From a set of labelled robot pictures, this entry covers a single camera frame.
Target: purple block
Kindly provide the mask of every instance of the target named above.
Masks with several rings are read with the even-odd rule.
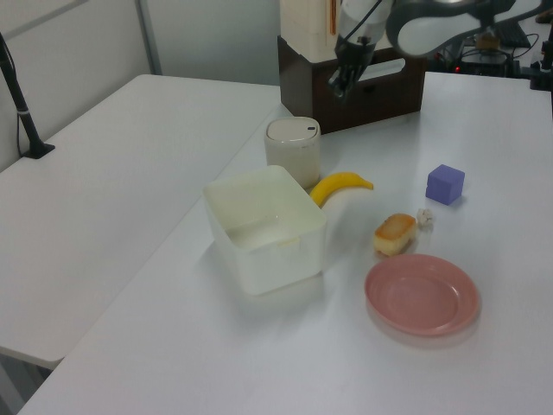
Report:
[[[426,197],[449,206],[461,196],[464,181],[465,172],[442,164],[429,174]]]

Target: white canister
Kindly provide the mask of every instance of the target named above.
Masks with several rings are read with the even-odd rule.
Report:
[[[272,121],[265,134],[267,165],[284,167],[300,186],[312,188],[321,170],[321,127],[312,118]]]

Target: canister lid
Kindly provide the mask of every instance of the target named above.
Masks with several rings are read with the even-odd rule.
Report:
[[[312,118],[276,119],[267,127],[267,138],[281,143],[309,140],[319,134],[319,123]]]

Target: banana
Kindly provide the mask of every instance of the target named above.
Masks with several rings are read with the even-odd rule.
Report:
[[[327,198],[336,190],[351,187],[374,188],[371,182],[368,182],[357,173],[345,171],[325,177],[317,183],[309,195],[319,208],[322,208]]]

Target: cardboard box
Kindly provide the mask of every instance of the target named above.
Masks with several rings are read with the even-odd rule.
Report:
[[[426,59],[405,58],[401,72],[359,82],[341,103],[327,86],[337,60],[311,63],[281,36],[277,42],[281,101],[294,116],[317,120],[322,134],[421,110]],[[400,58],[393,48],[381,49],[372,64]]]

